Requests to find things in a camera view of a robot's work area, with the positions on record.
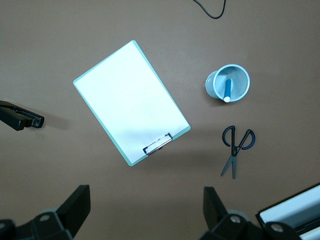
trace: scissors blade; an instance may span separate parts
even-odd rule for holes
[[[232,178],[236,179],[236,171],[237,171],[237,157],[232,157]]]
[[[226,173],[226,171],[228,170],[230,164],[232,164],[234,157],[231,155],[229,157],[229,160],[226,162],[222,172],[221,172],[221,177]]]

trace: scissors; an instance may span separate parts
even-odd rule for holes
[[[232,164],[232,178],[235,179],[236,178],[236,170],[237,170],[237,154],[240,151],[240,149],[242,150],[247,150],[249,148],[251,148],[256,141],[256,136],[254,134],[254,132],[251,129],[248,129],[245,132],[244,137],[242,138],[239,146],[235,146],[235,131],[236,131],[236,127],[235,126],[229,126],[227,127],[222,134],[222,140],[223,143],[225,145],[227,145],[228,147],[230,147],[230,144],[226,141],[226,134],[227,132],[231,130],[231,156],[229,158],[229,160],[226,162],[226,165],[224,166],[224,169],[222,170],[221,176],[223,176],[227,169],[229,168],[230,164]],[[248,146],[243,146],[243,144],[245,143],[247,137],[249,136],[249,134],[251,135],[251,143]]]

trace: clipboard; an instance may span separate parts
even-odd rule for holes
[[[190,130],[134,40],[73,84],[129,166]]]

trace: blue marker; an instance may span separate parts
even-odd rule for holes
[[[231,79],[227,79],[225,81],[225,89],[224,89],[224,97],[223,101],[226,103],[230,102],[230,97],[231,97]]]

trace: scissors handle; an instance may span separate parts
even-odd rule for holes
[[[222,141],[225,145],[227,145],[228,147],[230,147],[231,145],[227,142],[226,140],[226,134],[227,132],[231,130],[231,145],[232,147],[235,147],[235,131],[236,131],[236,127],[235,126],[229,126],[227,127],[223,133],[222,133]],[[251,140],[251,143],[248,145],[248,146],[243,146],[243,144],[245,143],[245,141],[247,140],[247,137],[249,136],[249,134],[251,135],[252,137],[252,140]],[[255,141],[256,141],[256,136],[255,136],[255,133],[251,130],[251,129],[248,129],[246,132],[245,132],[245,135],[244,137],[242,138],[239,146],[237,147],[238,149],[242,149],[242,150],[246,150],[246,149],[249,149],[251,148],[254,144],[255,144]]]

